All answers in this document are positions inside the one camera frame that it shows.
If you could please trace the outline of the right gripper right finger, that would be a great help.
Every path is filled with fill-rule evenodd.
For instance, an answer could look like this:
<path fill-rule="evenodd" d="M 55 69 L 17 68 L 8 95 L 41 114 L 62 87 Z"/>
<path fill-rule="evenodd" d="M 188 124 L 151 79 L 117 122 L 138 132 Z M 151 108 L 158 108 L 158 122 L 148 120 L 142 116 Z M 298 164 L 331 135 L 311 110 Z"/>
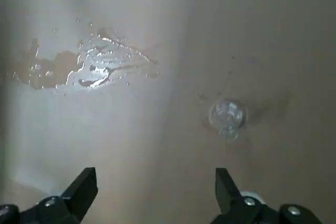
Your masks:
<path fill-rule="evenodd" d="M 215 170 L 215 196 L 221 213 L 212 224 L 322 224 L 301 205 L 283 204 L 274 210 L 254 196 L 243 196 L 225 168 Z"/>

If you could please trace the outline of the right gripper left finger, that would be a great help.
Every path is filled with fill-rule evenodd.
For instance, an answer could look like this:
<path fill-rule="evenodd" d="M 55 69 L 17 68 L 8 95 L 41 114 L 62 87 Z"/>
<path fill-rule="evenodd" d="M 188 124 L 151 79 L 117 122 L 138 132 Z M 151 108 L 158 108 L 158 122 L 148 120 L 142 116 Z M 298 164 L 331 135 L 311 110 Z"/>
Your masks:
<path fill-rule="evenodd" d="M 81 223 L 98 193 L 94 167 L 86 167 L 59 196 L 50 196 L 26 210 L 1 205 L 1 223 Z"/>

